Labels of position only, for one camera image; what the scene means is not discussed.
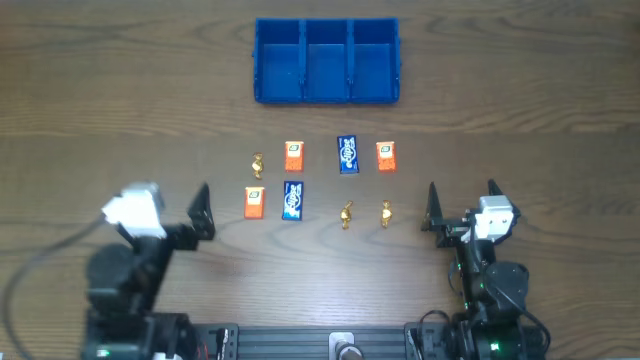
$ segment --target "blue plastic container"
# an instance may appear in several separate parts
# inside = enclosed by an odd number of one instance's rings
[[[253,90],[261,103],[394,103],[398,20],[256,19]]]

